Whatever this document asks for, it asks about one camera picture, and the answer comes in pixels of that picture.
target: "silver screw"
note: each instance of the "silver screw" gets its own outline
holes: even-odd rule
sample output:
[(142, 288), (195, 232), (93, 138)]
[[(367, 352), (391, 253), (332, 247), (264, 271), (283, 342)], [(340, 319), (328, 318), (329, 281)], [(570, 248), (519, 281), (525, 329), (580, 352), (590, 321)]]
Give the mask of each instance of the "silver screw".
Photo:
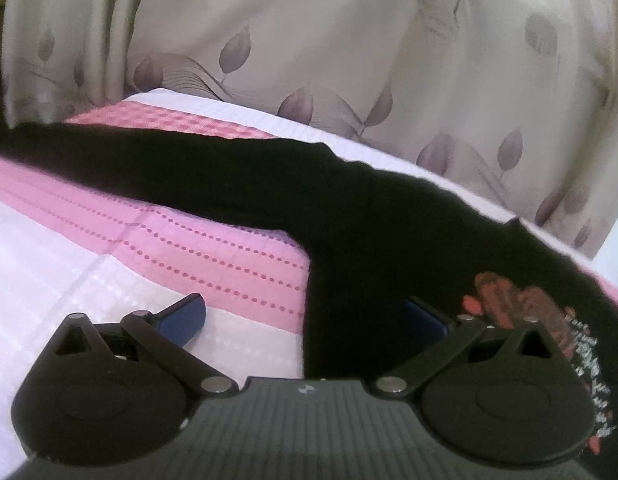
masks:
[(407, 381), (400, 377), (380, 377), (375, 381), (375, 386), (387, 394), (399, 394), (407, 389)]
[(210, 394), (223, 394), (228, 392), (233, 383), (228, 377), (207, 377), (204, 381), (200, 383), (202, 389)]

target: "curtain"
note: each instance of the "curtain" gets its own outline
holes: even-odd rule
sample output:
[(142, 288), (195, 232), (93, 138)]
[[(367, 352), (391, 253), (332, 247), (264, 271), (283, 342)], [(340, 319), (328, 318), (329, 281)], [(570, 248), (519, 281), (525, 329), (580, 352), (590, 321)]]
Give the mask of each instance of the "curtain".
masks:
[(258, 108), (588, 256), (618, 216), (618, 0), (7, 0), (3, 83), (10, 124), (160, 87)]

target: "pink checkered pattern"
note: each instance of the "pink checkered pattern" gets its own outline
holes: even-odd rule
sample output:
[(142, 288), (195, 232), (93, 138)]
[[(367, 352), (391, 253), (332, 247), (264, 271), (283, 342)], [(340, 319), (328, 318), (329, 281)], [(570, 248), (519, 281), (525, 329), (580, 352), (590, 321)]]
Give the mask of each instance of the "pink checkered pattern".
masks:
[[(96, 108), (70, 120), (266, 139), (271, 135), (134, 102)], [(0, 201), (97, 254), (111, 254), (172, 290), (199, 292), (215, 308), (299, 333), (309, 261), (280, 233), (192, 218), (62, 182), (0, 159)]]

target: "bed sheet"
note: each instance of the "bed sheet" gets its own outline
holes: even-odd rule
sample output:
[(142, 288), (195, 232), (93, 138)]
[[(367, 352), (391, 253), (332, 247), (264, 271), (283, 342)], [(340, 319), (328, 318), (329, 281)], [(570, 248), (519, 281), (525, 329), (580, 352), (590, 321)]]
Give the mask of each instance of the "bed sheet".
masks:
[[(512, 216), (385, 153), (208, 99), (157, 90), (71, 121), (324, 142), (343, 158), (428, 178), (499, 221)], [(535, 232), (588, 268), (586, 258)], [(208, 318), (188, 350), (239, 383), (248, 375), (300, 377), (308, 268), (306, 254), (284, 233), (109, 196), (0, 160), (0, 478), (25, 458), (10, 423), (13, 395), (68, 313), (113, 322), (200, 292)]]

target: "ribbed gray surface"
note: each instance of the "ribbed gray surface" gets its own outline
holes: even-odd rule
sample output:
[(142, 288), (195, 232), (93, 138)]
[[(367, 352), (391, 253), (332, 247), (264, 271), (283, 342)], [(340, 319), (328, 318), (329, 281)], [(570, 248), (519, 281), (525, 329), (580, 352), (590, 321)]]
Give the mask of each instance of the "ribbed gray surface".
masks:
[(275, 379), (254, 379), (233, 399), (204, 402), (176, 439), (139, 460), (90, 469), (32, 459), (12, 476), (202, 478), (592, 480), (575, 462), (533, 472), (474, 464), (429, 436), (409, 406), (375, 399), (357, 381)]

